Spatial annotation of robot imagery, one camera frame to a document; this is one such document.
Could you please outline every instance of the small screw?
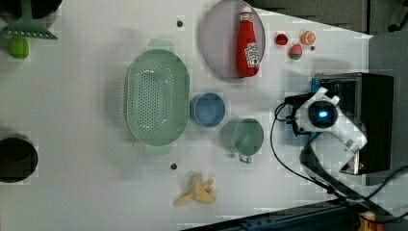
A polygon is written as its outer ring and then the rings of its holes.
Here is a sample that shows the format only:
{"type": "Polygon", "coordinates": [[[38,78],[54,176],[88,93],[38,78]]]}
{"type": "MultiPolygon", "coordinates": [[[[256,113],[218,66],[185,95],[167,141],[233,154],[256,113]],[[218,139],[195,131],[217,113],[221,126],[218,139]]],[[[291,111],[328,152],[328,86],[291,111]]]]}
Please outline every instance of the small screw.
{"type": "Polygon", "coordinates": [[[177,21],[177,26],[178,26],[178,27],[183,27],[183,22],[180,21],[180,20],[178,20],[178,21],[177,21]]]}

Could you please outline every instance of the green cup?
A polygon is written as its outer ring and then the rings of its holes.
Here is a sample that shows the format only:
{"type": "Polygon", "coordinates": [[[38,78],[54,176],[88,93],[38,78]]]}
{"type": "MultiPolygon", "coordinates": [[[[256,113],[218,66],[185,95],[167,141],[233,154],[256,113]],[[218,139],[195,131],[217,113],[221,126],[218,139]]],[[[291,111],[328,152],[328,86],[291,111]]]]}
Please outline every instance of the green cup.
{"type": "Polygon", "coordinates": [[[240,161],[249,164],[264,143],[264,129],[253,118],[233,119],[224,126],[222,140],[227,149],[239,154],[240,161]]]}

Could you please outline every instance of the cable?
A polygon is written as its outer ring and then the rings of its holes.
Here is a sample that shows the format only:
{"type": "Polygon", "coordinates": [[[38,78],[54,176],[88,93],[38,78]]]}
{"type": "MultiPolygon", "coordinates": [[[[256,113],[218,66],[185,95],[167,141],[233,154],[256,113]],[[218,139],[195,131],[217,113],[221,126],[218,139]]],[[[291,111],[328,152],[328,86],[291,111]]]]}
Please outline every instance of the cable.
{"type": "MultiPolygon", "coordinates": [[[[319,182],[319,181],[317,181],[317,180],[314,180],[314,179],[312,179],[312,178],[303,176],[303,175],[301,175],[301,174],[299,174],[299,173],[293,171],[292,169],[290,169],[289,167],[287,167],[287,166],[279,159],[279,157],[277,156],[276,151],[275,151],[275,148],[274,148],[274,146],[273,146],[273,129],[274,129],[274,127],[275,127],[276,121],[280,121],[280,122],[286,122],[286,121],[288,121],[287,119],[284,119],[284,118],[278,118],[280,112],[285,108],[286,105],[288,105],[288,104],[287,104],[287,103],[282,103],[282,104],[280,104],[280,105],[275,109],[275,112],[274,112],[274,120],[273,120],[273,122],[272,122],[272,127],[270,128],[270,147],[271,147],[271,149],[272,149],[273,155],[275,156],[276,160],[279,162],[280,165],[282,165],[282,166],[283,166],[286,170],[288,170],[289,172],[291,172],[291,173],[297,175],[298,177],[300,177],[300,178],[302,178],[302,179],[305,179],[305,180],[307,180],[307,181],[310,181],[310,182],[312,182],[312,183],[315,183],[316,185],[318,185],[318,186],[320,186],[320,187],[326,189],[326,190],[327,190],[327,193],[333,193],[333,194],[336,195],[340,200],[342,200],[342,201],[344,201],[344,202],[347,202],[347,201],[350,200],[350,199],[347,198],[347,197],[345,197],[345,196],[342,196],[342,195],[338,194],[338,193],[336,192],[336,189],[334,189],[333,187],[324,185],[324,184],[322,184],[321,182],[319,182]]],[[[387,177],[387,179],[381,184],[381,186],[379,186],[379,187],[378,187],[374,192],[372,192],[370,195],[363,197],[363,199],[364,199],[364,200],[370,200],[373,196],[375,196],[378,192],[380,192],[381,189],[384,188],[384,187],[388,184],[388,182],[389,182],[390,180],[392,180],[398,173],[400,173],[400,172],[402,172],[402,171],[404,171],[404,170],[407,170],[407,169],[408,169],[408,166],[405,166],[405,167],[400,167],[399,169],[397,169],[396,171],[394,171],[390,176],[387,177]]],[[[363,220],[365,220],[365,221],[368,221],[368,222],[370,222],[370,223],[384,224],[384,223],[391,223],[391,222],[395,222],[395,221],[397,221],[397,220],[400,220],[400,219],[402,219],[402,218],[408,216],[408,212],[404,213],[403,215],[401,215],[401,216],[399,216],[399,217],[397,217],[397,218],[391,218],[391,219],[388,219],[388,220],[372,220],[372,219],[365,218],[365,217],[363,217],[363,216],[360,215],[360,214],[358,214],[358,216],[359,216],[361,219],[363,219],[363,220]]]]}

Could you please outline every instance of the red ketchup bottle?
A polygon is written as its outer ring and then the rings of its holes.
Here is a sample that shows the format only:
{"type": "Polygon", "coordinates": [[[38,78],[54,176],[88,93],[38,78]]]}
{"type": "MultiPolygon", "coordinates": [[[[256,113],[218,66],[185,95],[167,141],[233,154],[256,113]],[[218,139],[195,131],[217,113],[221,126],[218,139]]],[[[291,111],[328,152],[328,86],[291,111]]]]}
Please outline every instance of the red ketchup bottle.
{"type": "Polygon", "coordinates": [[[237,40],[237,69],[242,77],[252,77],[259,70],[259,51],[256,44],[252,10],[244,7],[241,10],[240,32],[237,40]]]}

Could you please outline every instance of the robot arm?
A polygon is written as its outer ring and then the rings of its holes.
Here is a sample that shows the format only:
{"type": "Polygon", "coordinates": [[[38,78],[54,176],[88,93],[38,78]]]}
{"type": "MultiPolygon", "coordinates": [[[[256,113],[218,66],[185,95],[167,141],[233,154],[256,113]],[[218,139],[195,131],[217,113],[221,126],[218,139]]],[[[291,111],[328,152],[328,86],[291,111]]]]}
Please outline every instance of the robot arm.
{"type": "Polygon", "coordinates": [[[320,88],[303,104],[295,107],[293,117],[300,131],[320,133],[310,141],[300,154],[300,162],[308,175],[319,180],[345,197],[360,200],[360,204],[378,214],[395,217],[408,211],[408,173],[387,184],[383,191],[370,200],[364,197],[377,186],[357,184],[341,169],[368,142],[363,132],[347,117],[338,106],[338,96],[326,95],[327,89],[320,88]]]}
{"type": "Polygon", "coordinates": [[[320,88],[296,111],[295,123],[306,132],[328,132],[342,141],[353,153],[367,144],[363,132],[343,114],[337,105],[338,96],[329,98],[327,89],[320,88]]]}

